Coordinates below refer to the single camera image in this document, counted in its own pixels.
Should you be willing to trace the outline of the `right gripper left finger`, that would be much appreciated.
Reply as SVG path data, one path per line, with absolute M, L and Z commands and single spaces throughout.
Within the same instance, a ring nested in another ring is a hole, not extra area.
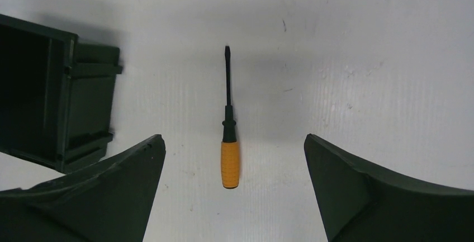
M 142 241 L 165 160 L 161 135 L 29 189 L 1 192 L 2 241 Z

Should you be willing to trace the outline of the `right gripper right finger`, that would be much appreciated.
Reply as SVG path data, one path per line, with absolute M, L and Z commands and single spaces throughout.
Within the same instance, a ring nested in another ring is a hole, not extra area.
M 394 172 L 310 134 L 309 174 L 329 241 L 472 241 L 473 191 Z

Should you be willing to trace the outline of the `orange handle screwdriver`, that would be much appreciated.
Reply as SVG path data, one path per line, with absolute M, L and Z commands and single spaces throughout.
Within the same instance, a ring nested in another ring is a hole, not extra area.
M 237 140 L 236 121 L 231 96 L 231 50 L 225 46 L 226 105 L 225 118 L 222 122 L 223 135 L 221 143 L 221 181 L 226 189 L 234 189 L 240 179 L 240 149 Z

